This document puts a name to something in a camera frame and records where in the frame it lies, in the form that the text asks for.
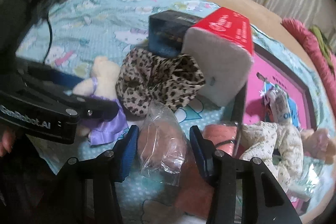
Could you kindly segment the person's left hand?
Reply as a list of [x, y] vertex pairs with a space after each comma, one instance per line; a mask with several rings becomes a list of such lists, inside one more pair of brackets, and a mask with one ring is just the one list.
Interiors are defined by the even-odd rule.
[[15, 131], [5, 125], [1, 125], [0, 141], [0, 157], [3, 157], [13, 150]]

